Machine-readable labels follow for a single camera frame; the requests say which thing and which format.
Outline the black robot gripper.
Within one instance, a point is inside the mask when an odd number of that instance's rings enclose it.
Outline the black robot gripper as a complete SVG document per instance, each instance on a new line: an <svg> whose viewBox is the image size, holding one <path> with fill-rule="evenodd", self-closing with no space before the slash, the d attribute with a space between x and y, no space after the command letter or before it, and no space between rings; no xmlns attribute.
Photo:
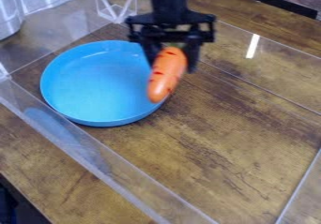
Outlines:
<svg viewBox="0 0 321 224"><path fill-rule="evenodd" d="M126 19L131 42L142 42L145 38L158 42L186 42L189 36L198 36L201 42L214 42L214 23L214 15L191 10L185 10L179 15L171 13L158 16L153 12L129 16ZM153 66L162 45L159 43L145 45L143 50L150 66ZM201 46L198 44L187 44L183 48L189 73L193 73L197 69L199 52Z"/></svg>

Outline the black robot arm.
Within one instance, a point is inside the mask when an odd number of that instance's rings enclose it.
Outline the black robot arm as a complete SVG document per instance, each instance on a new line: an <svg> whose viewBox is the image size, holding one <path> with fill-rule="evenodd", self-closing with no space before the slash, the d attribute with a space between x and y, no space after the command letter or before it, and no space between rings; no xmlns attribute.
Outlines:
<svg viewBox="0 0 321 224"><path fill-rule="evenodd" d="M129 16L129 39L138 43L150 64L163 43L183 43L187 71L197 70L201 46L214 42L214 15L190 10L187 0L151 0L151 12Z"/></svg>

